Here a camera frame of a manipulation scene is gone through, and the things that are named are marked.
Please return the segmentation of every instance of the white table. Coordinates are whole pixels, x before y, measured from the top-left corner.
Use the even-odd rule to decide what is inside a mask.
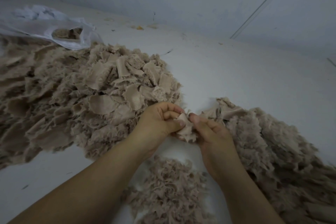
[[[215,97],[223,96],[244,108],[261,107],[277,119],[296,125],[320,149],[325,162],[336,164],[336,68],[327,60],[229,39],[207,39],[165,25],[152,29],[127,17],[58,1],[11,1],[11,5],[24,4],[47,5],[70,17],[84,17],[97,27],[105,43],[140,48],[150,55],[172,50],[162,59],[182,83],[187,108],[197,113],[211,107]],[[144,30],[133,29],[132,25],[141,25]],[[197,146],[168,139],[158,151],[163,156],[190,159],[196,169],[205,171]],[[30,163],[1,170],[0,224],[90,163],[81,149],[72,146],[56,154],[42,152]],[[138,170],[133,180],[140,175]],[[208,187],[209,210],[219,223],[230,223],[219,187],[212,179]],[[122,207],[114,219],[114,223],[132,222],[127,207]]]

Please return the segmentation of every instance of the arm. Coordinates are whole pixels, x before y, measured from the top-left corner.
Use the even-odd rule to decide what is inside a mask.
[[[171,103],[148,107],[133,132],[96,162],[15,217],[18,223],[103,222],[139,165],[172,132],[185,125],[170,120],[183,109]]]
[[[201,138],[204,165],[224,193],[234,224],[284,224],[245,171],[230,132],[222,125],[195,114],[191,122]]]

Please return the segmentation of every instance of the forearm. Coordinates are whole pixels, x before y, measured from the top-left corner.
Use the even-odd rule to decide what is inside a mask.
[[[241,163],[222,171],[218,181],[233,224],[284,224]]]
[[[14,223],[96,223],[106,218],[144,156],[129,138],[26,209]]]

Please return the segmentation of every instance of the translucent plastic bag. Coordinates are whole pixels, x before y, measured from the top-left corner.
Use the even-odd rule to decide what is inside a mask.
[[[53,38],[53,32],[57,29],[82,28],[77,39]],[[33,5],[24,9],[15,9],[0,14],[0,34],[11,36],[38,37],[51,40],[65,48],[79,50],[89,48],[91,43],[103,40],[95,31],[95,27],[85,22],[84,18],[69,18],[53,8],[43,5]]]

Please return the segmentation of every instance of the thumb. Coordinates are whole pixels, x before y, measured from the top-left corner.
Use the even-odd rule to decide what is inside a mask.
[[[168,133],[173,133],[184,128],[186,123],[182,120],[167,120],[166,127]]]
[[[205,139],[205,141],[210,141],[216,134],[212,131],[209,126],[202,122],[197,115],[193,115],[190,117],[190,121],[194,124],[194,128],[198,131],[198,133]]]

